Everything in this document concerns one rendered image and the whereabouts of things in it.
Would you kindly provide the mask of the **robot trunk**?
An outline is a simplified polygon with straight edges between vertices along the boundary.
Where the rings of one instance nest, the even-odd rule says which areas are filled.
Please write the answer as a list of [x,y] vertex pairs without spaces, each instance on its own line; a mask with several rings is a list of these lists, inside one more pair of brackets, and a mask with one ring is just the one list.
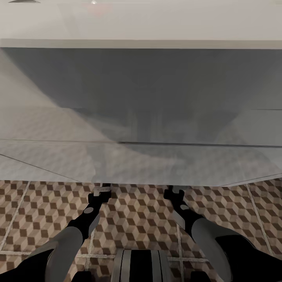
[[118,250],[111,282],[171,282],[164,250]]

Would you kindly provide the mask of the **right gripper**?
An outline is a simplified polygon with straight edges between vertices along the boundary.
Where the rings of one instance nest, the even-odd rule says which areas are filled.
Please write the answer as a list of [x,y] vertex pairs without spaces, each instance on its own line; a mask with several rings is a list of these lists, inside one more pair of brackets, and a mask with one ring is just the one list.
[[164,199],[170,200],[171,203],[176,198],[183,200],[183,196],[184,196],[184,190],[180,190],[179,194],[173,193],[172,188],[164,191]]

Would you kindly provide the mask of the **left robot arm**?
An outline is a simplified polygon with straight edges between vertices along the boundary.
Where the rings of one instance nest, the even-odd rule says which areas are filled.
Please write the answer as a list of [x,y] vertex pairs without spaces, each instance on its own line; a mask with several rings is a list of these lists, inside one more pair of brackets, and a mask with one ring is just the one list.
[[85,239],[100,220],[100,207],[111,198],[111,187],[95,187],[88,194],[88,206],[82,215],[28,255],[15,269],[0,274],[0,282],[64,282]]

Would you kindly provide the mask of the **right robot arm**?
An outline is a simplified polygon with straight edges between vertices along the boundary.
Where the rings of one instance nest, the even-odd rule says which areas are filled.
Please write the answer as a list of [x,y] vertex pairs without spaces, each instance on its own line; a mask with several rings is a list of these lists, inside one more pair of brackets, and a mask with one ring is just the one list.
[[198,244],[224,282],[282,282],[282,260],[258,249],[243,235],[199,215],[183,201],[188,186],[173,185],[164,199],[175,222]]

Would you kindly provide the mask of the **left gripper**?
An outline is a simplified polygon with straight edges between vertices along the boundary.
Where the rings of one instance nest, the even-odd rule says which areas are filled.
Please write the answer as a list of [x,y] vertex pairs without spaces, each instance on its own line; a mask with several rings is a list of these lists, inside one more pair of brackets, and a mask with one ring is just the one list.
[[103,202],[108,202],[109,198],[111,198],[111,190],[109,192],[101,192],[99,196],[94,196],[94,193],[90,193],[88,194],[88,203],[98,201],[102,205]]

